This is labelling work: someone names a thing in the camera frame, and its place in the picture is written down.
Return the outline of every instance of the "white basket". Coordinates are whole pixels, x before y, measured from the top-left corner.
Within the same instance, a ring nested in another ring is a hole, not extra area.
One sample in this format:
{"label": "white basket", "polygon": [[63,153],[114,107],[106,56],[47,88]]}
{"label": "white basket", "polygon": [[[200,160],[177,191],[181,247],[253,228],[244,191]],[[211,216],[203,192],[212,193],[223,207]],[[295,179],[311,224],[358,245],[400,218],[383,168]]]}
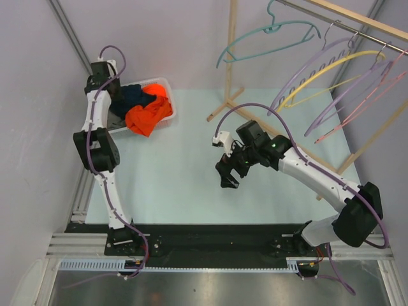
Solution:
{"label": "white basket", "polygon": [[[140,84],[140,86],[143,88],[147,85],[151,85],[151,84],[159,84],[162,85],[164,87],[164,89],[166,89],[166,94],[167,94],[167,98],[168,101],[171,105],[171,109],[173,110],[173,113],[170,116],[167,116],[163,119],[161,119],[155,126],[154,129],[161,129],[161,128],[166,128],[168,127],[171,122],[173,121],[173,118],[176,116],[176,106],[174,104],[174,97],[173,97],[173,92],[171,91],[170,85],[167,82],[167,80],[165,78],[151,78],[150,80],[144,80],[144,81],[138,81],[138,82],[133,82],[133,83],[128,83],[128,84],[124,84],[123,86],[127,86],[127,85],[136,85],[136,84]],[[110,134],[114,134],[114,133],[118,133],[118,132],[122,132],[122,131],[128,131],[129,129],[127,127],[121,127],[119,129],[111,129],[109,130]]]}

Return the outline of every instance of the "orange cloth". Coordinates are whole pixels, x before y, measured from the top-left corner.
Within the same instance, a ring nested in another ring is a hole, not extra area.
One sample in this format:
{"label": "orange cloth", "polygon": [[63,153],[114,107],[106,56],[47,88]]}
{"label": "orange cloth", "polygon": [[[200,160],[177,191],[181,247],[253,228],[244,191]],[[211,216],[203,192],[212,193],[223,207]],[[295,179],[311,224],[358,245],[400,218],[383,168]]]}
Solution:
{"label": "orange cloth", "polygon": [[134,133],[149,137],[156,124],[163,118],[173,113],[170,102],[166,96],[166,89],[158,84],[145,86],[142,89],[147,94],[155,94],[156,100],[145,108],[136,105],[127,112],[126,126]]}

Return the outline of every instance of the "clothes rack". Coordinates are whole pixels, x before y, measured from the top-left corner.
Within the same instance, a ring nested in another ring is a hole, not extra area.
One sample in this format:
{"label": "clothes rack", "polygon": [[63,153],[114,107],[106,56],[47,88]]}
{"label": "clothes rack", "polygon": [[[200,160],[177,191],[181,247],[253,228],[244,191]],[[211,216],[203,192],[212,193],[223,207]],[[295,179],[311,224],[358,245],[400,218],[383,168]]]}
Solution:
{"label": "clothes rack", "polygon": [[[289,6],[295,10],[302,11],[312,17],[318,18],[322,21],[325,21],[329,24],[333,24],[336,27],[339,27],[345,31],[348,31],[350,33],[356,34],[358,36],[361,36],[362,38],[368,39],[370,41],[373,41],[379,45],[382,45],[383,47],[389,48],[391,50],[394,50],[398,53],[403,53],[404,49],[397,47],[395,45],[392,45],[390,43],[387,43],[383,40],[380,40],[374,36],[365,34],[363,32],[360,32],[357,29],[354,29],[352,27],[349,27],[348,25],[343,24],[342,22],[338,20],[333,20],[328,17],[325,17],[323,15],[320,15],[318,13],[315,13],[313,11],[310,11],[306,8],[303,8],[301,6],[298,6],[297,4],[290,3],[286,0],[276,0],[277,2]],[[371,27],[373,29],[377,29],[381,32],[384,32],[386,34],[390,34],[398,39],[401,39],[402,41],[408,41],[408,33],[403,32],[399,29],[395,29],[393,27],[390,27],[389,25],[382,24],[376,20],[373,20],[371,18],[368,18],[366,16],[360,15],[356,12],[347,10],[345,8],[342,8],[340,6],[334,5],[332,3],[329,3],[328,1],[325,0],[306,0],[306,2],[312,3],[316,6],[319,6],[321,8],[324,8],[328,11],[335,12],[338,15],[342,15],[344,17],[347,17],[348,19],[351,19],[353,21],[357,21],[358,23],[362,25],[366,25],[368,27]],[[237,24],[237,12],[238,12],[238,0],[229,0],[229,24],[228,24],[228,44],[232,43],[235,40],[235,28]],[[232,82],[232,62],[229,62],[226,64],[226,77],[225,77],[225,91],[224,91],[224,101],[222,105],[220,105],[216,110],[214,110],[208,117],[207,121],[210,122],[216,115],[218,115],[220,112],[224,110],[224,108],[234,108],[237,106],[237,104],[234,102],[234,100],[241,95],[244,91],[244,87],[239,88],[239,90],[236,91],[233,95],[231,95],[231,82]],[[377,140],[378,137],[396,120],[400,114],[405,110],[405,108],[408,105],[408,101],[404,101],[400,108],[388,118],[388,120],[371,136],[371,138],[367,141],[362,148],[360,148],[357,153],[351,154],[347,159],[343,162],[343,164],[340,166],[339,169],[335,169],[332,165],[327,163],[326,161],[322,160],[321,158],[317,157],[314,155],[312,152],[309,150],[305,150],[301,145],[300,147],[313,159],[315,159],[317,162],[321,163],[323,166],[327,167],[328,169],[335,171],[338,174],[343,173],[351,164],[353,164],[358,157],[360,157],[365,150],[367,150],[370,145]],[[280,131],[276,130],[272,126],[268,125],[265,121],[261,120],[260,118],[257,118],[255,115],[253,115],[250,111],[244,110],[244,109],[238,109],[236,111],[237,114],[242,116],[243,118],[247,120],[256,120],[258,121],[259,125],[271,136],[277,136],[282,134]]]}

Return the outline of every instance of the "white wall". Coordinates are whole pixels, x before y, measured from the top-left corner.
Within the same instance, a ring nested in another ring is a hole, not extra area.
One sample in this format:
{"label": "white wall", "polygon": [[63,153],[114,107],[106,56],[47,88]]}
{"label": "white wall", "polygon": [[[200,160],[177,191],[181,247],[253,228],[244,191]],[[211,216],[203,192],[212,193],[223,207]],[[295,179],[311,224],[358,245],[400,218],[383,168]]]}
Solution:
{"label": "white wall", "polygon": [[[408,31],[407,11],[408,1],[389,0],[378,20],[403,31]],[[408,48],[408,43],[380,33],[379,31],[372,31],[371,34],[384,41],[392,41],[395,45],[402,48]],[[379,50],[380,48],[378,45],[367,41],[363,49]],[[388,50],[385,51],[385,53],[389,59],[393,59],[398,55],[396,52]],[[354,61],[345,78],[360,74],[362,71],[367,70],[371,64],[372,59],[367,58]],[[407,70],[408,58],[405,57],[398,62],[398,66],[396,65],[393,68],[393,71],[390,73],[390,78]],[[359,149],[372,133],[408,99],[407,85],[408,77],[405,77],[391,92],[387,93],[384,98],[369,108],[366,113],[353,121],[349,126],[346,126],[346,136],[352,152]],[[359,91],[353,91],[353,93],[350,93],[350,96],[344,98],[342,102],[349,102],[358,93]],[[356,105],[353,104],[348,107],[347,113],[350,113],[355,106]],[[408,256],[408,236],[406,235],[408,230],[406,191],[408,165],[405,161],[407,151],[408,110],[405,110],[400,118],[357,160],[356,167],[362,182],[369,180],[377,184],[380,188],[384,220],[391,237],[391,246],[401,275],[408,285],[408,266],[406,264],[406,258]]]}
{"label": "white wall", "polygon": [[8,305],[70,208],[86,75],[46,1],[3,1],[0,41],[0,305]]}
{"label": "white wall", "polygon": [[[313,11],[322,9],[293,1]],[[332,0],[362,14],[367,14],[374,0]],[[122,81],[132,82],[162,76],[175,89],[220,88],[224,85],[225,63],[215,68],[217,59],[226,47],[228,33],[229,0],[61,0],[79,40],[91,60],[95,60],[100,48],[107,42],[123,49],[128,66]],[[266,12],[268,0],[238,0],[237,37],[271,22]],[[308,20],[320,28],[323,35],[328,24],[304,13],[273,3],[276,22]],[[335,14],[325,12],[332,18]],[[253,54],[253,51],[271,50],[299,41],[308,29],[287,25],[275,34],[259,33],[237,44],[237,54]],[[328,35],[334,41],[349,33],[333,27]],[[338,54],[346,44],[335,49]],[[323,46],[323,38],[317,37],[300,47],[248,61],[237,62],[233,68],[233,85],[247,88],[281,87],[286,80]],[[323,63],[318,62],[313,69]],[[335,71],[316,81],[314,87],[330,84]]]}

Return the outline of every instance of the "white table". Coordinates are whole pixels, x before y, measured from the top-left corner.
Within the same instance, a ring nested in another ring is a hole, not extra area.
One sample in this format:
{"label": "white table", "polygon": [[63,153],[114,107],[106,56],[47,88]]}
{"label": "white table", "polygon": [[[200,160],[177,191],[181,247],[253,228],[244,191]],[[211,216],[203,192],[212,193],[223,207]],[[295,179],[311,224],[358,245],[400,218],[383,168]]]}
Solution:
{"label": "white table", "polygon": [[[306,89],[299,99],[320,89]],[[237,103],[257,102],[269,105],[278,89],[246,89]],[[295,179],[272,168],[253,166],[246,178],[234,177],[238,189],[222,189],[215,164],[223,150],[211,146],[219,114],[208,123],[206,117],[222,101],[222,91],[176,90],[173,92],[177,118],[170,127],[154,131],[150,138],[130,131],[113,135],[120,151],[116,167],[119,194],[123,205],[135,223],[145,224],[273,224],[301,223],[319,220],[335,213],[324,200],[317,201],[316,193]],[[314,101],[286,109],[281,115],[295,140],[338,168],[350,151],[342,131],[314,145],[314,140],[334,125],[333,116],[322,127],[305,138],[303,134],[332,97],[320,95]],[[261,108],[248,108],[280,131],[283,127]],[[233,132],[245,120],[233,113],[221,129]],[[344,174],[358,182],[352,165]],[[101,189],[94,186],[86,223],[106,224],[108,214]]]}

